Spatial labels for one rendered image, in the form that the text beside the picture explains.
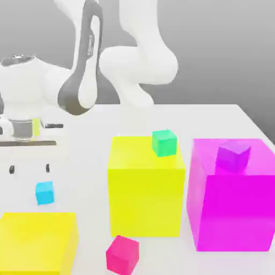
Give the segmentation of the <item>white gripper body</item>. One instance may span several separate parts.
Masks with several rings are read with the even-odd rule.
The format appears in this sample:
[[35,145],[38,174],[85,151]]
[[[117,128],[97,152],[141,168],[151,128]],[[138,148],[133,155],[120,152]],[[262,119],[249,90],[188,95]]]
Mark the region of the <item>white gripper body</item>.
[[0,140],[0,163],[15,165],[25,162],[50,163],[60,156],[60,146],[54,140]]

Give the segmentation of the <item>small cyan cube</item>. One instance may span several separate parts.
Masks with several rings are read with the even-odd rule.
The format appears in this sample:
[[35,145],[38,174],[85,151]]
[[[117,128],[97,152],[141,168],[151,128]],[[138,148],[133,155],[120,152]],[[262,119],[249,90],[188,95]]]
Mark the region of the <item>small cyan cube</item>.
[[51,204],[54,202],[54,186],[52,181],[37,183],[35,196],[38,205]]

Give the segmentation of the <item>small pink cube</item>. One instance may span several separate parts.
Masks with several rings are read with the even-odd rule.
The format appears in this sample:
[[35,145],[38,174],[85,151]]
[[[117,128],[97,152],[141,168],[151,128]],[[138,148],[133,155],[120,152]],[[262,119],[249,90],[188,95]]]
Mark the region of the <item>small pink cube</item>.
[[106,267],[119,275],[131,275],[139,261],[139,242],[117,235],[106,251]]

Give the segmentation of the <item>small green cube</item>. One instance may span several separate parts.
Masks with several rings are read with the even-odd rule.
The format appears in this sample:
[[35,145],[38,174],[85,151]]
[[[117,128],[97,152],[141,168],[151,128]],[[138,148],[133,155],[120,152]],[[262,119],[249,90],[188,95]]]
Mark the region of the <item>small green cube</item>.
[[157,157],[176,155],[177,144],[177,136],[169,129],[152,133],[152,149]]

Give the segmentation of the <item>small purple cube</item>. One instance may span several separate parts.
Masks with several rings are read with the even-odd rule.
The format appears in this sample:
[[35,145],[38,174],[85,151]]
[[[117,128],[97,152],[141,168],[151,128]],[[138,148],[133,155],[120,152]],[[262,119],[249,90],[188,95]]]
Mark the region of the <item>small purple cube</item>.
[[237,140],[227,140],[218,146],[216,167],[231,173],[243,172],[249,162],[251,145]]

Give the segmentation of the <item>large golden yellow box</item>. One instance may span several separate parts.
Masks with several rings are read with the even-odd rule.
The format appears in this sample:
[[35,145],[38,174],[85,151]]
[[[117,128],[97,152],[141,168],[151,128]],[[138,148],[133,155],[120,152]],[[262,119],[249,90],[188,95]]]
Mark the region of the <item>large golden yellow box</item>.
[[71,275],[75,213],[6,212],[0,218],[0,275]]

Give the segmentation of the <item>large lime yellow box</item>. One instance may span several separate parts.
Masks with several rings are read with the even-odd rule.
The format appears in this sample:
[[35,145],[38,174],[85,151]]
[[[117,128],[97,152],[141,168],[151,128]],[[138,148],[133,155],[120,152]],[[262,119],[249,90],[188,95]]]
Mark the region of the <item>large lime yellow box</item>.
[[182,153],[157,157],[149,136],[115,136],[107,165],[113,237],[178,237],[183,208]]

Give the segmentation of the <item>large magenta box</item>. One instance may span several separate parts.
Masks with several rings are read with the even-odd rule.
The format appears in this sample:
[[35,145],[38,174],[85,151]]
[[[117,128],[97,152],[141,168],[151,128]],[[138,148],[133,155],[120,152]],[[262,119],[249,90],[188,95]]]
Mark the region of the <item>large magenta box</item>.
[[216,167],[226,139],[194,139],[186,209],[197,251],[268,251],[275,235],[275,153],[261,139],[246,169]]

